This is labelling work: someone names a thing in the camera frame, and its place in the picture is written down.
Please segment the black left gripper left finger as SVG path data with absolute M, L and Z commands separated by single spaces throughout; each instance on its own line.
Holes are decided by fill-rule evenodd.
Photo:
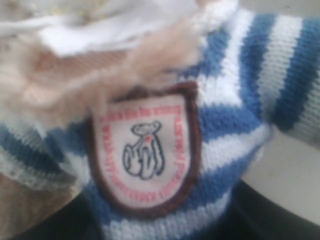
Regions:
M 40 226 L 38 240 L 103 240 L 84 194 L 79 194 Z

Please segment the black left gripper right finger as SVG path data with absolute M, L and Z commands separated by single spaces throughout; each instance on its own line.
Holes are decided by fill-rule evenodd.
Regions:
M 318 240 L 320 227 L 240 181 L 219 227 L 221 240 Z

